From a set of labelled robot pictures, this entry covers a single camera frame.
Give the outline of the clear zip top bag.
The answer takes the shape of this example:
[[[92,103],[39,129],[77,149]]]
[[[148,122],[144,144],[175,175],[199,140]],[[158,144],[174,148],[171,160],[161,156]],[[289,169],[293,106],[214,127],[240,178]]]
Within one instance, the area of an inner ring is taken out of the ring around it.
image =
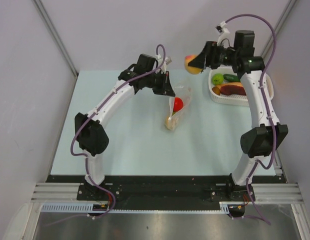
[[[187,79],[178,82],[173,87],[173,90],[175,92],[175,97],[169,97],[169,112],[164,122],[165,127],[170,131],[174,131],[179,125],[193,97],[192,87],[190,81]]]

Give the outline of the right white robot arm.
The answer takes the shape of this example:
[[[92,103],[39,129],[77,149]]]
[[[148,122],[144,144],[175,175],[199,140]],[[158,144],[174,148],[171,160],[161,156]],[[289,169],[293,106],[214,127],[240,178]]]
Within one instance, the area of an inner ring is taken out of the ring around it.
[[[268,170],[272,166],[275,152],[289,132],[274,111],[265,79],[266,65],[261,56],[255,55],[254,40],[253,31],[238,30],[233,46],[225,48],[216,41],[207,41],[188,63],[200,70],[230,66],[246,93],[251,130],[240,138],[242,156],[225,184],[225,195],[232,201],[254,196],[254,173],[258,167]]]

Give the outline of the red toy tomato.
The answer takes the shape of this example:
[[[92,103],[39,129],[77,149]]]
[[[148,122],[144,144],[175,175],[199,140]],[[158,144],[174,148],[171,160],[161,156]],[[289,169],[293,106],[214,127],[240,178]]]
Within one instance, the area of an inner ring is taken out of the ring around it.
[[[179,112],[184,107],[184,102],[181,98],[175,97],[173,101],[173,112]]]

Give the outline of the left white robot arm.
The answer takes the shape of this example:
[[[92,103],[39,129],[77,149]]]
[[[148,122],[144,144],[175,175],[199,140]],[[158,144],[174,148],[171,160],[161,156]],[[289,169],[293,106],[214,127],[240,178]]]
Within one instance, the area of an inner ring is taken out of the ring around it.
[[[116,113],[130,98],[143,88],[149,88],[155,95],[175,97],[170,83],[167,65],[169,56],[150,56],[141,54],[137,63],[123,70],[112,90],[88,113],[78,113],[74,118],[75,136],[85,158],[85,180],[90,184],[88,194],[95,200],[105,196],[106,188],[101,184],[105,180],[102,167],[102,154],[109,144],[105,128]]]

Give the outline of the green toy apple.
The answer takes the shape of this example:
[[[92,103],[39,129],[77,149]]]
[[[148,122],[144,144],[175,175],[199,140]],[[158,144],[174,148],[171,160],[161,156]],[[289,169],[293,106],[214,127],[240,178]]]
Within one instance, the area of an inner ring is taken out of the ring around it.
[[[214,86],[221,85],[224,82],[224,76],[221,73],[214,74],[211,81]]]

